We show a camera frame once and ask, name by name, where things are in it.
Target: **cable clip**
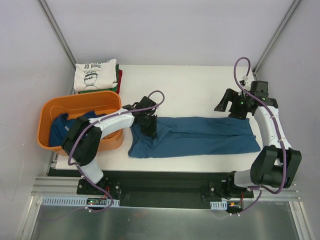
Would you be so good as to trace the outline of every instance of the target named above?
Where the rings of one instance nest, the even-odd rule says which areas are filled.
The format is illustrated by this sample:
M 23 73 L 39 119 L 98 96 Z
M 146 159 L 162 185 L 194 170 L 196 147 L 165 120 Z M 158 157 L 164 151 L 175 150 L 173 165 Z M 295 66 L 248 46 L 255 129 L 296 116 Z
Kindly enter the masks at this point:
M 245 82 L 249 79 L 249 77 L 247 77 L 246 75 L 243 75 L 242 80 L 244 80 Z
M 98 124 L 102 123 L 104 120 L 102 120 L 104 118 L 103 116 L 102 117 L 99 117 L 98 118 Z

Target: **folded clothes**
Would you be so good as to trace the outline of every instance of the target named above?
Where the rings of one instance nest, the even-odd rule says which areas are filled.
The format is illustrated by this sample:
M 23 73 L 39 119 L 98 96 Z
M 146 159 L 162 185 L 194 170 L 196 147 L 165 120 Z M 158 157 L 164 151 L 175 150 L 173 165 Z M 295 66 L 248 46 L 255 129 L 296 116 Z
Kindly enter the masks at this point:
M 116 59 L 90 64 L 76 64 L 73 88 L 76 92 L 112 89 L 118 85 Z
M 119 69 L 119 64 L 117 64 L 115 66 L 115 70 L 117 72 L 116 74 L 116 81 L 117 81 L 117 86 L 115 86 L 114 88 L 106 88 L 106 89 L 99 89 L 99 90 L 89 90 L 89 91 L 80 91 L 80 94 L 84 94 L 84 93 L 92 93 L 92 92 L 100 92 L 100 91 L 113 91 L 117 94 L 120 93 L 120 86 L 121 86 L 121 80 L 122 80 L 122 70 Z
M 83 116 L 86 117 L 87 119 L 90 119 L 90 118 L 102 117 L 104 115 L 106 114 L 97 115 L 95 111 L 89 111 Z M 74 118 L 68 120 L 68 117 L 69 117 L 68 113 L 63 113 L 57 116 L 53 120 L 51 129 L 50 129 L 49 147 L 61 146 L 63 140 L 68 134 L 69 129 L 75 123 Z
M 193 155 L 245 154 L 260 151 L 249 119 L 231 117 L 158 117 L 157 138 L 131 127 L 133 158 L 170 158 Z

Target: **white wall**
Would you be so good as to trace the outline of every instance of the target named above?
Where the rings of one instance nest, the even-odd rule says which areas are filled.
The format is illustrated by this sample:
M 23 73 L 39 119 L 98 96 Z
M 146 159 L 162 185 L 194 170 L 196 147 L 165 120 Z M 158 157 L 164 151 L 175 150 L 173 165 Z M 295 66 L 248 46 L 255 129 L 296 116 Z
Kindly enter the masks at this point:
M 42 106 L 70 93 L 74 69 L 36 0 L 0 2 L 0 239 L 14 240 L 50 152 L 36 135 Z
M 257 64 L 292 0 L 47 0 L 78 63 Z
M 297 180 L 320 235 L 320 1 L 304 0 L 258 72 L 277 99 L 287 139 L 302 152 Z

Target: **blue cloth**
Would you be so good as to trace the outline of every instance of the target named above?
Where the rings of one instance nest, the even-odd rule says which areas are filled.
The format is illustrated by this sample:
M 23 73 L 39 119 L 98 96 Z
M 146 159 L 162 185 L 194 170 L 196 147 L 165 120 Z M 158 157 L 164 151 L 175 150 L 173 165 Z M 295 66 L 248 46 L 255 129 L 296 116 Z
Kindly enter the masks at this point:
M 192 155 L 245 154 L 260 151 L 249 119 L 231 117 L 158 117 L 157 138 L 131 127 L 133 158 L 170 158 Z
M 85 113 L 83 116 L 87 119 L 91 118 L 99 118 L 104 116 L 105 114 L 96 115 L 95 111 L 89 111 Z M 49 147 L 61 146 L 63 140 L 67 136 L 67 133 L 71 126 L 75 122 L 75 118 L 68 120 L 68 113 L 63 113 L 57 116 L 51 125 L 50 129 L 50 137 L 49 137 Z

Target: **white cable tie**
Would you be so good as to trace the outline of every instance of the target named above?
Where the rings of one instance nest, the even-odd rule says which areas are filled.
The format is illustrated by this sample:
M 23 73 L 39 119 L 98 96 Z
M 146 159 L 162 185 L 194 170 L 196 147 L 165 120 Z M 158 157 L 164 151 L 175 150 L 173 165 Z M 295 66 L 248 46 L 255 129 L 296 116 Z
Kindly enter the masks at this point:
M 248 79 L 249 78 L 246 75 L 243 75 L 242 80 L 244 80 L 246 82 Z

